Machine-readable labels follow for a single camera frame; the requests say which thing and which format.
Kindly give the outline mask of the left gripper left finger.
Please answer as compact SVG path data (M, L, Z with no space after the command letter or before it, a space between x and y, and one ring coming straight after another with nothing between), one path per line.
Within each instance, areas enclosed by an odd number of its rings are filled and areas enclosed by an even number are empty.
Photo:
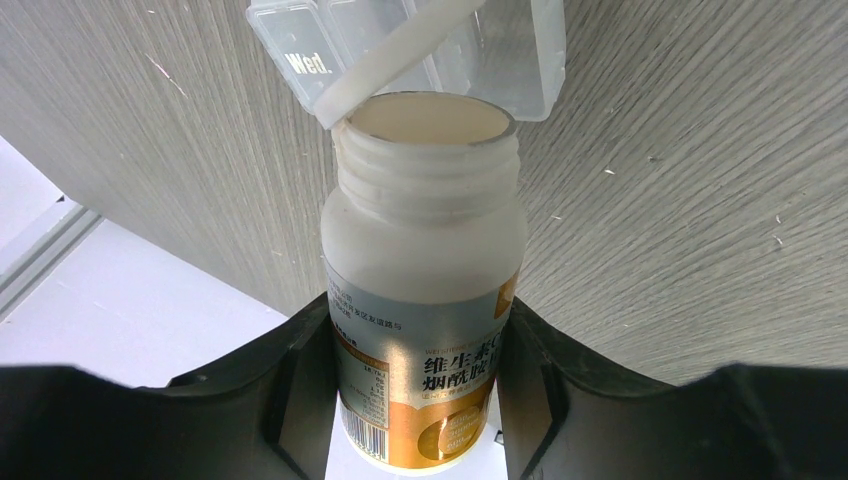
M328 300L165 387L1 371L5 479L321 479L337 384Z

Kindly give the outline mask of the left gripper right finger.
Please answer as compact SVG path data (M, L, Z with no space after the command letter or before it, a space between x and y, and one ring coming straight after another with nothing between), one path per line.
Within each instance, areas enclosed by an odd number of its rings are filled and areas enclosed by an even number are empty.
M731 364L683 386L625 368L520 300L498 398L512 479L843 479L847 373Z

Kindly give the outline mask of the white vitamin pill bottle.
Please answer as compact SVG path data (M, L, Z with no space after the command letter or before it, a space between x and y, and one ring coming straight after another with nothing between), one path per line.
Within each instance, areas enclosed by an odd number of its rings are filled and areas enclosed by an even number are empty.
M480 438L528 243L516 123L446 93L375 96L332 132L321 217L346 437L420 477Z

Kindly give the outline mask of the clear weekly pill organizer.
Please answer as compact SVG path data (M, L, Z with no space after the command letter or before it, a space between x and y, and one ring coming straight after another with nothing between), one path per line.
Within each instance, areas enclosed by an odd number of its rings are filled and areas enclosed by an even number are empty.
M254 1L247 20L308 112L324 91L423 1ZM565 78L561 1L487 1L438 47L383 87L496 104L523 121L548 117Z

